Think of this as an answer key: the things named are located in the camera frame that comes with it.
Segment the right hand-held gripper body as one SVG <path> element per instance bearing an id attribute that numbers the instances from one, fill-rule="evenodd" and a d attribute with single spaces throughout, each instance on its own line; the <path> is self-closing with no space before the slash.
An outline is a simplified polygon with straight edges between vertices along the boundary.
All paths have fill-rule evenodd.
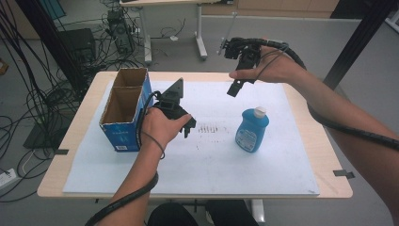
<path id="1" fill-rule="evenodd" d="M 231 38 L 223 40 L 219 52 L 227 59 L 237 59 L 236 70 L 252 69 L 260 60 L 261 44 L 256 39 Z"/>

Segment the person's right leg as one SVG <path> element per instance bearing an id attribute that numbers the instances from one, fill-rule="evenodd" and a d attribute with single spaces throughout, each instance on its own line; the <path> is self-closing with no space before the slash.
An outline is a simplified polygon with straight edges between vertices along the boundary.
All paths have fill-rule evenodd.
<path id="1" fill-rule="evenodd" d="M 205 210 L 215 226 L 259 226 L 243 200 L 210 200 Z"/>

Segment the white table leg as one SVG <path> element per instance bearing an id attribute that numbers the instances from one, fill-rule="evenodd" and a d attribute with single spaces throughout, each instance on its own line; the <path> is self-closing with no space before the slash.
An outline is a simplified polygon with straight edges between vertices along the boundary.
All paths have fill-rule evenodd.
<path id="1" fill-rule="evenodd" d="M 250 201 L 250 210 L 254 219 L 257 221 L 259 225 L 265 224 L 265 215 L 263 209 L 263 201 L 262 200 L 251 200 Z"/>

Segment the blue cardboard box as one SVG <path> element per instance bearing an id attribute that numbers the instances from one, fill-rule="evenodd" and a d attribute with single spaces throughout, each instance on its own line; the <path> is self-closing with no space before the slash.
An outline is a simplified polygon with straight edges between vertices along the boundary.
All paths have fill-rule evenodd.
<path id="1" fill-rule="evenodd" d="M 146 68 L 120 69 L 110 87 L 100 127 L 117 152 L 137 152 L 137 121 L 152 93 Z"/>

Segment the black equipment box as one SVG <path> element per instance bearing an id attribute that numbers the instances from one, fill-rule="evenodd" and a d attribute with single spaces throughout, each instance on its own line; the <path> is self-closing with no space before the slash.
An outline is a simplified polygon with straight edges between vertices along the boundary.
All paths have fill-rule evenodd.
<path id="1" fill-rule="evenodd" d="M 76 62 L 89 63 L 94 61 L 96 44 L 89 28 L 60 31 L 58 35 Z"/>

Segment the person's leg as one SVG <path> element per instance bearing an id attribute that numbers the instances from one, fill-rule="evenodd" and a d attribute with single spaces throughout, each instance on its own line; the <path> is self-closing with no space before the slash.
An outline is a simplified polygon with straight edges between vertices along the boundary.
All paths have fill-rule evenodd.
<path id="1" fill-rule="evenodd" d="M 176 202 L 163 203 L 151 213 L 148 226 L 199 226 L 192 215 Z"/>
<path id="2" fill-rule="evenodd" d="M 259 226 L 243 200 L 210 200 L 205 210 L 215 226 Z"/>

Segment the blue bottle with white cap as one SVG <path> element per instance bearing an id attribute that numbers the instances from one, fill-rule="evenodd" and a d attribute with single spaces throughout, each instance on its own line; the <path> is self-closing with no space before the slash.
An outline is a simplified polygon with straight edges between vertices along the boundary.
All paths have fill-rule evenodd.
<path id="1" fill-rule="evenodd" d="M 269 119 L 264 107 L 246 109 L 242 113 L 242 122 L 235 134 L 236 144 L 248 153 L 257 152 L 263 142 L 268 124 Z"/>

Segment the light wooden table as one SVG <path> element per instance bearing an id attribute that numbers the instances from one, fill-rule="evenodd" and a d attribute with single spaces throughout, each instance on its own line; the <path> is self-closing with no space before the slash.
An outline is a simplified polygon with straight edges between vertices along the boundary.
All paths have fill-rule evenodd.
<path id="1" fill-rule="evenodd" d="M 72 123 L 63 138 L 59 149 L 69 150 L 68 154 L 56 154 L 49 169 L 43 177 L 38 193 L 45 198 L 109 198 L 111 194 L 87 194 L 87 193 L 64 193 L 63 187 L 67 182 L 72 169 L 72 163 L 77 149 L 88 131 L 91 120 L 103 98 L 105 88 L 109 82 L 114 82 L 118 72 L 97 73 L 92 81 L 88 92 L 78 108 Z M 231 82 L 226 73 L 178 73 L 178 72 L 150 72 L 152 89 L 165 90 L 176 80 L 182 78 L 188 82 Z M 349 198 L 353 191 L 345 177 L 336 177 L 334 170 L 341 170 L 342 166 L 330 144 L 323 126 L 316 122 L 310 115 L 306 101 L 293 88 L 282 85 L 296 127 L 301 136 L 305 152 L 311 164 L 313 175 L 319 187 L 320 194 L 315 197 L 308 196 L 236 196 L 236 195 L 214 195 L 214 196 L 153 196 L 154 199 L 267 199 L 267 198 Z"/>

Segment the black computer tower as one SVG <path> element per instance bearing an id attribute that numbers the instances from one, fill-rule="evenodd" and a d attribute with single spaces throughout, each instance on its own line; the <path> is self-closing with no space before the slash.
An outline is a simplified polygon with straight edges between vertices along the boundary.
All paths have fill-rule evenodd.
<path id="1" fill-rule="evenodd" d="M 133 52 L 132 38 L 122 9 L 109 10 L 107 21 L 110 34 L 120 54 Z"/>

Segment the wooden cabinet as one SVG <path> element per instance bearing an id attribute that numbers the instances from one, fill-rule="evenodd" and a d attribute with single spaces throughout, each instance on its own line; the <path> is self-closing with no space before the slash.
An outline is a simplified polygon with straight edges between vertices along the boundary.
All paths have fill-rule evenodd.
<path id="1" fill-rule="evenodd" d="M 329 18 L 340 0 L 230 0 L 231 4 L 205 4 L 203 15 Z"/>

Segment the black metal pole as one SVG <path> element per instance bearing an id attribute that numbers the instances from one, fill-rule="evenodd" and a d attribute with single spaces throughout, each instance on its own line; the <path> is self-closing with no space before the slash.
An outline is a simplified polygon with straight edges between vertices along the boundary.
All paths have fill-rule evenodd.
<path id="1" fill-rule="evenodd" d="M 396 3 L 399 0 L 376 0 L 372 3 L 324 79 L 330 89 L 338 87 Z"/>

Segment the person's right hand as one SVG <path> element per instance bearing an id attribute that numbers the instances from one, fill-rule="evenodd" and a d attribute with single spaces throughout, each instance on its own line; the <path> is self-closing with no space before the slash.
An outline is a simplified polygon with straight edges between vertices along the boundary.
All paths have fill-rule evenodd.
<path id="1" fill-rule="evenodd" d="M 232 79 L 255 79 L 269 83 L 294 84 L 309 73 L 282 53 L 281 50 L 264 46 L 261 61 L 255 69 L 237 70 L 229 73 Z"/>

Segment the white power strip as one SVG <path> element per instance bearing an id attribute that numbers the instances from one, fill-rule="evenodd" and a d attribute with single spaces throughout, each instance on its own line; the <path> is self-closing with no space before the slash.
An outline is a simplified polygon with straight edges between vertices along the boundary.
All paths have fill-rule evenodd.
<path id="1" fill-rule="evenodd" d="M 14 169 L 6 170 L 5 172 L 0 174 L 0 189 L 3 189 L 6 186 L 11 185 L 17 180 L 18 177 Z"/>

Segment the white table mat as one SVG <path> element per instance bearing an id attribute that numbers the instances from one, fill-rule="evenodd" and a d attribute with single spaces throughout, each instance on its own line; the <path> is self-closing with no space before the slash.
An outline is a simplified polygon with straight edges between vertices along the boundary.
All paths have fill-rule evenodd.
<path id="1" fill-rule="evenodd" d="M 77 149 L 64 193 L 106 194 L 120 187 L 137 152 L 116 152 L 99 121 L 109 82 Z M 245 84 L 235 98 L 231 82 L 184 81 L 182 107 L 197 121 L 188 138 L 170 141 L 158 167 L 158 196 L 308 196 L 320 194 L 281 84 Z M 255 153 L 235 142 L 242 112 L 263 106 L 270 122 Z"/>

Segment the person's left hand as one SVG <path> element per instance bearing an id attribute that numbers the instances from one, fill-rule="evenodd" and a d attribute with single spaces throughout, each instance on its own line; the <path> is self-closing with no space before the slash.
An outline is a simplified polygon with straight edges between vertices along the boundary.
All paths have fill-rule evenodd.
<path id="1" fill-rule="evenodd" d="M 163 154 L 170 141 L 191 119 L 190 114 L 185 114 L 177 120 L 170 120 L 160 109 L 149 108 L 140 132 L 142 142 L 140 151 L 143 153 L 158 151 L 158 155 Z"/>

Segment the black metal stand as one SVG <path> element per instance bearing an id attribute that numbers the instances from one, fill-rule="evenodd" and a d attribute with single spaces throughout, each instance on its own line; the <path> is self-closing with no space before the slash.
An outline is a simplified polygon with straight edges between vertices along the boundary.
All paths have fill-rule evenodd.
<path id="1" fill-rule="evenodd" d="M 41 5 L 40 0 L 15 0 L 28 22 L 32 25 L 40 39 L 77 94 L 85 94 L 88 90 L 87 80 L 82 75 L 71 54 L 58 35 L 52 18 Z"/>

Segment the white background desk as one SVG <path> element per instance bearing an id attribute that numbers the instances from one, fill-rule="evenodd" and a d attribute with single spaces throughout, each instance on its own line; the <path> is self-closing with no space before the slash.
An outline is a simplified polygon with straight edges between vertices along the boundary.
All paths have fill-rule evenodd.
<path id="1" fill-rule="evenodd" d="M 214 4 L 220 0 L 120 0 L 123 8 L 136 8 L 141 23 L 141 33 L 144 44 L 144 61 L 146 64 L 152 63 L 152 41 L 147 29 L 146 7 L 167 6 L 167 5 L 195 5 L 197 15 L 197 29 L 194 32 L 195 41 L 199 49 L 199 56 L 205 60 L 208 56 L 202 38 L 202 5 Z"/>

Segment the person's left leg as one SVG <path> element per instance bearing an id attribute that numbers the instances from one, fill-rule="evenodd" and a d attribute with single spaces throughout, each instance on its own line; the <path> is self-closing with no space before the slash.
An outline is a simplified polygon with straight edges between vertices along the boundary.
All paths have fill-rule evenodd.
<path id="1" fill-rule="evenodd" d="M 148 226 L 199 226 L 192 215 L 176 202 L 163 203 L 151 213 Z"/>

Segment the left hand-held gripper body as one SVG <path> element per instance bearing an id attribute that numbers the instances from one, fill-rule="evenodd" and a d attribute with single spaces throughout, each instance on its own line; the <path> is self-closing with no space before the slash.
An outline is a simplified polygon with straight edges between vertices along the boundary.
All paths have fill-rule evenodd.
<path id="1" fill-rule="evenodd" d="M 180 106 L 180 101 L 184 96 L 184 80 L 179 78 L 167 90 L 156 97 L 157 102 L 153 105 L 160 109 L 170 120 L 177 120 L 186 114 Z"/>

